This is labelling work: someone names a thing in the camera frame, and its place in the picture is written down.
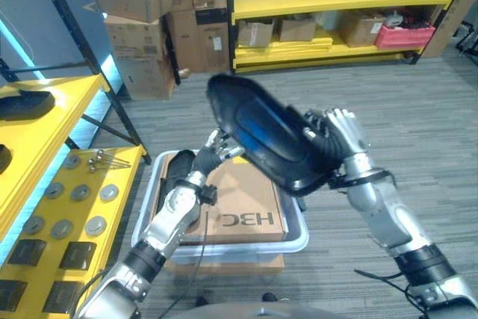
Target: metal disc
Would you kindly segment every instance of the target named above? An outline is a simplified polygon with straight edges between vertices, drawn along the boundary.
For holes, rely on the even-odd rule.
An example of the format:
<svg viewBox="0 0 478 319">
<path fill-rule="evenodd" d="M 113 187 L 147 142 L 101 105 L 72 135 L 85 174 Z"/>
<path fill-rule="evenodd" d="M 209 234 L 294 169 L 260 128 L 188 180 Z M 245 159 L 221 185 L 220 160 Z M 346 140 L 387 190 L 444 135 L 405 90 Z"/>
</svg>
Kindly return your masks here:
<svg viewBox="0 0 478 319">
<path fill-rule="evenodd" d="M 63 162 L 63 166 L 67 168 L 68 170 L 73 170 L 74 168 L 78 167 L 81 163 L 81 159 L 77 155 L 70 155 L 67 158 L 65 158 L 65 161 Z"/>
<path fill-rule="evenodd" d="M 35 235 L 43 229 L 45 220 L 40 216 L 31 216 L 23 225 L 22 232 L 26 235 Z"/>
<path fill-rule="evenodd" d="M 59 220 L 53 225 L 50 235 L 55 239 L 63 239 L 67 237 L 72 230 L 73 223 L 69 220 Z"/>
<path fill-rule="evenodd" d="M 69 198 L 71 198 L 72 200 L 74 200 L 76 202 L 80 202 L 80 201 L 88 198 L 90 193 L 91 193 L 91 189 L 88 186 L 79 185 L 79 186 L 76 186 L 75 188 L 73 188 L 73 191 L 69 195 Z"/>
<path fill-rule="evenodd" d="M 84 231 L 87 235 L 96 237 L 102 234 L 106 229 L 106 219 L 102 216 L 95 216 L 87 221 L 84 225 Z"/>
<path fill-rule="evenodd" d="M 99 198 L 101 198 L 105 202 L 110 202 L 113 199 L 118 197 L 118 187 L 111 184 L 104 186 L 99 192 Z"/>
<path fill-rule="evenodd" d="M 43 194 L 48 199 L 58 198 L 65 191 L 65 187 L 60 182 L 53 182 L 45 189 Z"/>
</svg>

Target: clear plastic bin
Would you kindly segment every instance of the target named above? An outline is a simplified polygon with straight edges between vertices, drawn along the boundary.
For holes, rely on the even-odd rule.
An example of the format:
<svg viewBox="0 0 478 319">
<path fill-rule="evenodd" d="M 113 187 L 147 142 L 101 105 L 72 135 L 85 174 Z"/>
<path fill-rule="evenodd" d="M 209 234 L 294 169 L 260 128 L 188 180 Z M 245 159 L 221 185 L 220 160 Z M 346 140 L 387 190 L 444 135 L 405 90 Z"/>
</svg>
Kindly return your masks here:
<svg viewBox="0 0 478 319">
<path fill-rule="evenodd" d="M 153 164 L 152 175 L 141 205 L 140 216 L 134 226 L 131 246 L 139 240 L 146 226 L 155 214 L 155 193 L 159 186 L 159 173 L 164 159 L 170 153 L 161 153 Z M 207 244 L 204 249 L 203 263 L 241 263 L 241 262 L 269 262 L 283 253 L 295 253 L 303 250 L 308 243 L 308 228 L 300 212 L 295 198 L 279 191 L 282 210 L 288 225 L 288 233 L 283 241 L 265 243 L 240 244 Z M 176 249 L 171 260 L 176 264 L 196 263 L 201 254 L 202 245 L 181 245 Z"/>
<path fill-rule="evenodd" d="M 380 28 L 375 46 L 381 49 L 421 48 L 428 44 L 435 32 L 435 27 L 420 29 Z"/>
</svg>

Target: yellow shelf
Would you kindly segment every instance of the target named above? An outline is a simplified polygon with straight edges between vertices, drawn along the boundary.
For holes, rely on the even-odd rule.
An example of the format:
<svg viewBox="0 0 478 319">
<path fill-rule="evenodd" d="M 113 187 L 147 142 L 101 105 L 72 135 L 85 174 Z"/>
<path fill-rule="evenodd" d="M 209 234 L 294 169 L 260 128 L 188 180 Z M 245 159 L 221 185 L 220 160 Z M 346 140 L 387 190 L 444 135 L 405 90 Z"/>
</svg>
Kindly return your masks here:
<svg viewBox="0 0 478 319">
<path fill-rule="evenodd" d="M 0 97 L 16 95 L 18 90 L 50 91 L 55 97 L 55 107 L 37 120 L 0 120 L 0 143 L 13 156 L 0 175 L 0 240 L 103 84 L 103 77 L 94 75 L 20 81 L 0 87 Z"/>
<path fill-rule="evenodd" d="M 232 22 L 238 19 L 310 13 L 325 10 L 402 7 L 407 5 L 443 5 L 452 0 L 234 0 Z"/>
<path fill-rule="evenodd" d="M 72 170 L 62 166 L 52 181 L 60 182 L 64 187 L 64 192 L 55 199 L 43 197 L 33 213 L 34 216 L 43 218 L 44 227 L 34 235 L 22 233 L 18 239 L 18 241 L 27 239 L 46 242 L 40 260 L 34 267 L 6 262 L 0 270 L 0 279 L 27 283 L 16 311 L 0 311 L 1 318 L 67 319 L 69 316 L 65 314 L 42 312 L 53 282 L 71 281 L 85 284 L 100 270 L 105 269 L 131 185 L 145 150 L 142 146 L 137 146 L 105 149 L 105 151 L 128 161 L 131 167 L 97 170 L 91 173 L 87 161 L 96 154 L 96 150 L 74 149 L 70 151 L 69 156 L 77 155 L 80 158 L 79 166 Z M 101 200 L 100 190 L 111 184 L 117 186 L 117 197 L 109 202 Z M 86 199 L 76 202 L 70 199 L 70 194 L 73 188 L 79 185 L 87 185 L 90 188 L 90 195 Z M 106 221 L 106 227 L 100 235 L 89 236 L 84 231 L 84 225 L 95 216 L 102 216 Z M 52 238 L 51 228 L 56 222 L 64 219 L 72 223 L 72 231 L 63 239 Z M 90 242 L 96 245 L 90 266 L 85 270 L 59 268 L 63 254 L 69 242 L 72 241 Z"/>
<path fill-rule="evenodd" d="M 345 58 L 330 58 L 330 59 L 319 59 L 319 60 L 282 61 L 278 63 L 240 66 L 236 69 L 236 72 L 243 73 L 243 72 L 254 72 L 254 71 L 290 69 L 294 67 L 323 66 L 323 65 L 347 64 L 347 63 L 366 63 L 366 62 L 373 62 L 373 61 L 390 61 L 390 60 L 400 60 L 402 58 L 403 58 L 402 53 L 392 53 L 392 54 L 385 54 L 385 55 L 362 55 L 362 56 L 351 56 L 351 57 L 345 57 Z"/>
<path fill-rule="evenodd" d="M 330 47 L 329 51 L 324 51 L 323 49 L 316 49 L 313 43 L 310 43 L 310 49 L 304 47 L 304 49 L 301 49 L 300 51 L 290 52 L 264 51 L 257 53 L 244 53 L 241 52 L 241 49 L 239 49 L 236 51 L 234 61 L 235 68 L 239 68 L 242 65 L 277 63 L 280 61 L 303 61 L 321 58 L 342 58 L 357 55 L 375 55 L 404 52 L 407 50 L 419 50 L 419 48 L 417 48 L 416 46 L 401 49 L 379 49 L 374 45 L 350 48 L 342 41 L 342 39 L 340 38 L 340 36 L 338 36 L 337 33 L 335 33 L 334 31 L 330 31 L 329 33 L 333 39 L 333 44 Z"/>
</svg>

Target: gray carpet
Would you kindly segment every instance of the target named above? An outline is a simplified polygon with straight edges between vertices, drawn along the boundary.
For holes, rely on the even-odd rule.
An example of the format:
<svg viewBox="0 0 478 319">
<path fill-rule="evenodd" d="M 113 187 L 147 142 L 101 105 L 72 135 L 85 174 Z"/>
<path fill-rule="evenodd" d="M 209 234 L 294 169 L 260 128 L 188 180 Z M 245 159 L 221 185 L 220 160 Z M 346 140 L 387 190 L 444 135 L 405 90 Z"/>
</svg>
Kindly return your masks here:
<svg viewBox="0 0 478 319">
<path fill-rule="evenodd" d="M 327 66 L 250 77 L 301 111 L 334 106 L 354 111 L 367 130 L 376 164 L 393 171 L 403 201 L 478 293 L 477 70 L 448 49 L 443 58 L 423 59 L 416 66 Z M 205 98 L 207 79 L 194 75 L 184 80 L 168 102 L 124 101 L 152 157 L 204 142 L 215 126 Z M 120 127 L 114 114 L 108 124 Z M 96 145 L 124 143 L 101 133 Z M 151 167 L 143 167 L 134 185 L 122 222 L 124 237 L 118 238 L 121 253 L 130 246 L 150 174 Z M 367 237 L 366 225 L 346 197 L 321 190 L 305 201 L 311 240 L 302 252 L 285 256 L 280 275 L 199 278 L 172 313 L 191 308 L 197 294 L 218 303 L 257 301 L 272 291 L 351 318 L 417 318 L 419 313 L 401 293 L 354 274 L 354 268 L 379 275 L 397 269 Z M 156 318 L 186 283 L 161 273 L 140 306 L 143 317 Z"/>
</svg>

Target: robot forearm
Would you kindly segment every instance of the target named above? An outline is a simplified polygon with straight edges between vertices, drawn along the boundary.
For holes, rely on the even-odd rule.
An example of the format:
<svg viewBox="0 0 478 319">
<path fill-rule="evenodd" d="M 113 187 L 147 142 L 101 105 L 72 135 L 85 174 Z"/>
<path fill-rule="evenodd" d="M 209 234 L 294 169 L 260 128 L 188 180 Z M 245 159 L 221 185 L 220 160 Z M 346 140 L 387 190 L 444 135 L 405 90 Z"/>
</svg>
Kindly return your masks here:
<svg viewBox="0 0 478 319">
<path fill-rule="evenodd" d="M 198 218 L 200 203 L 193 187 L 202 188 L 204 183 L 205 176 L 192 172 L 183 185 L 167 195 L 138 243 L 109 270 L 74 318 L 129 319 L 137 315 L 135 301 L 146 297 L 182 234 Z"/>
<path fill-rule="evenodd" d="M 381 178 L 381 170 L 373 168 L 368 155 L 346 158 L 344 165 L 351 206 L 362 215 L 376 242 L 394 258 L 417 302 L 431 310 L 454 300 L 478 308 L 466 282 L 403 204 L 394 185 Z"/>
</svg>

